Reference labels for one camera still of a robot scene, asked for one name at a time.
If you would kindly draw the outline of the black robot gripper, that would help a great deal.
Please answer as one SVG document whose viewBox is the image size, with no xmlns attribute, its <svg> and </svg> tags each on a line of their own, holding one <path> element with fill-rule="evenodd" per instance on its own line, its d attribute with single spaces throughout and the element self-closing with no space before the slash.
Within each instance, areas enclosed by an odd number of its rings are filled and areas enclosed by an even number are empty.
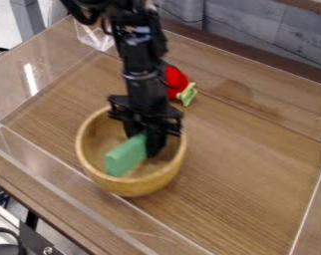
<svg viewBox="0 0 321 255">
<path fill-rule="evenodd" d="M 127 137 L 147 130 L 147 155 L 155 157 L 166 146 L 166 135 L 180 136 L 182 112 L 170 104 L 167 85 L 159 71 L 123 72 L 125 95 L 109 95 L 109 117 L 123 122 Z"/>
</svg>

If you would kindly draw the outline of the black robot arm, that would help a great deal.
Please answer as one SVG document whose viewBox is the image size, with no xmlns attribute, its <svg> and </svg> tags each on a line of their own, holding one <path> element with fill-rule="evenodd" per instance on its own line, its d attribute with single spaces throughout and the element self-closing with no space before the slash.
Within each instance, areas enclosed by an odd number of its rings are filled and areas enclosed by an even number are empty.
<svg viewBox="0 0 321 255">
<path fill-rule="evenodd" d="M 147 136 L 147 156 L 156 156 L 170 135 L 180 135 L 182 111 L 168 101 L 164 78 L 167 38 L 160 14 L 150 0 L 60 0 L 84 25 L 100 25 L 113 37 L 127 83 L 123 95 L 108 96 L 109 117 L 121 121 L 127 136 Z"/>
</svg>

